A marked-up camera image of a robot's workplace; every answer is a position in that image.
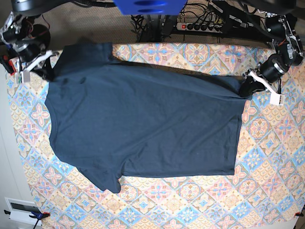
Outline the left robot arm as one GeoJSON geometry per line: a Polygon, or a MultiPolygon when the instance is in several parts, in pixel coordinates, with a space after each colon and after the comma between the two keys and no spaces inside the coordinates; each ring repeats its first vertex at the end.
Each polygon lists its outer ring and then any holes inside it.
{"type": "Polygon", "coordinates": [[[297,17],[291,13],[283,16],[268,17],[265,20],[267,32],[280,39],[273,40],[275,53],[264,63],[259,63],[254,69],[243,74],[244,81],[239,89],[241,97],[249,97],[256,92],[269,90],[274,83],[278,88],[272,91],[281,93],[281,78],[291,66],[298,66],[304,58],[301,39],[295,32],[297,17]]]}

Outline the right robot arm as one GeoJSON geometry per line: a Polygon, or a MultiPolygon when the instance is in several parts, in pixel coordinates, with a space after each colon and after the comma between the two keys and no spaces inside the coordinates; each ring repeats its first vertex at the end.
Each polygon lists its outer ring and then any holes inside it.
{"type": "Polygon", "coordinates": [[[54,80],[51,57],[59,53],[48,49],[50,24],[36,24],[39,17],[43,15],[22,16],[11,12],[0,29],[0,44],[8,52],[0,57],[0,63],[10,75],[17,75],[17,83],[29,81],[31,73],[48,82],[54,80]]]}

